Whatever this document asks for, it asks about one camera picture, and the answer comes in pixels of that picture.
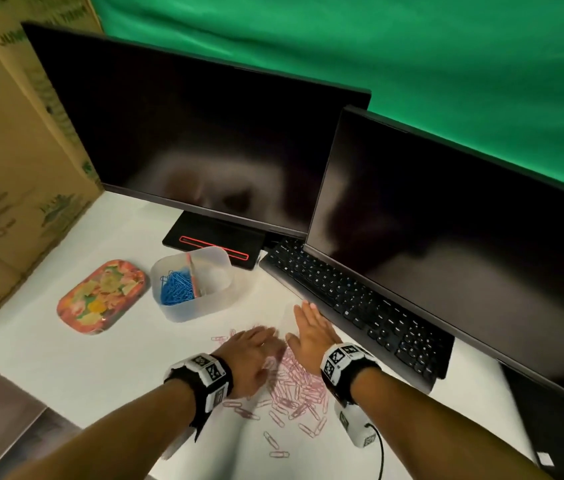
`wristband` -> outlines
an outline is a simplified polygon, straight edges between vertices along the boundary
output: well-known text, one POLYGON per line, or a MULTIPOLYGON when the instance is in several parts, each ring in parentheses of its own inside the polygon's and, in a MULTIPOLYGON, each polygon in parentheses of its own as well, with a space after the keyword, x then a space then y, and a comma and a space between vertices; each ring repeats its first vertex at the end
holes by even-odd
POLYGON ((220 357, 197 354, 170 366, 164 375, 164 382, 171 379, 186 382, 193 391, 196 415, 190 426, 197 430, 197 441, 214 407, 222 403, 233 390, 231 369, 220 357))
POLYGON ((343 405, 355 404, 351 396, 351 384, 360 371, 377 367, 377 360, 359 345, 335 344, 322 358, 320 369, 327 389, 343 405))

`spacebar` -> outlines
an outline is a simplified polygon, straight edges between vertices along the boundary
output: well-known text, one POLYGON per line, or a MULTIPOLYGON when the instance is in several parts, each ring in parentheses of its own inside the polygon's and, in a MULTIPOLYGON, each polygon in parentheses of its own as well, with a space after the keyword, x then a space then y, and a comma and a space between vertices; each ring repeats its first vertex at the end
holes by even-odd
POLYGON ((305 288, 307 288, 309 291, 315 293, 318 296, 318 298, 320 298, 328 306, 330 306, 330 307, 335 306, 335 300, 333 298, 331 298, 329 295, 327 295, 324 291, 320 290, 319 288, 314 287, 309 280, 304 279, 302 274, 298 274, 297 276, 293 276, 293 279, 295 281, 297 281, 298 283, 300 283, 305 288))

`black keyboard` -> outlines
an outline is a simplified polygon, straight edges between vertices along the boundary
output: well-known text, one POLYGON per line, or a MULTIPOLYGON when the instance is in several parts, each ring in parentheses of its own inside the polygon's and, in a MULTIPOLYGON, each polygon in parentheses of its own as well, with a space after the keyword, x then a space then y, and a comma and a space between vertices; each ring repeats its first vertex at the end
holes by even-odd
POLYGON ((422 392, 446 377, 451 334, 310 256, 302 241, 284 238, 260 267, 422 392))

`red outlined slot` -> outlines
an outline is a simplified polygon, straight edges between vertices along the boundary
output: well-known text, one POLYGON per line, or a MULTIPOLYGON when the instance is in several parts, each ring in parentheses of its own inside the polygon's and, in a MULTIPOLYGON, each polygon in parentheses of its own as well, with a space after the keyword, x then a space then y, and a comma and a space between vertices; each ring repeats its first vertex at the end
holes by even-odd
POLYGON ((189 244, 190 246, 195 246, 197 248, 206 248, 208 246, 215 246, 216 248, 220 248, 226 251, 227 254, 229 254, 229 257, 234 258, 234 259, 239 259, 240 261, 248 261, 249 260, 249 255, 246 253, 241 253, 239 251, 236 251, 234 249, 229 249, 229 248, 223 248, 222 246, 218 246, 216 244, 213 244, 211 242, 206 242, 206 241, 200 241, 199 239, 196 239, 195 237, 189 237, 187 235, 181 235, 179 238, 179 241, 182 244, 189 244))

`monitor stand base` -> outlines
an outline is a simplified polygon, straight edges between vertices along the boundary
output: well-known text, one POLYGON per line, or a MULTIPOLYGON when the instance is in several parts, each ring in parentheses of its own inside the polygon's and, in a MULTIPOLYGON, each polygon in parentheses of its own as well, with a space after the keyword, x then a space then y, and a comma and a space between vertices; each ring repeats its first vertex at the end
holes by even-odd
POLYGON ((263 230, 184 211, 162 243, 181 251, 218 246, 229 254, 232 265, 251 270, 265 235, 263 230))

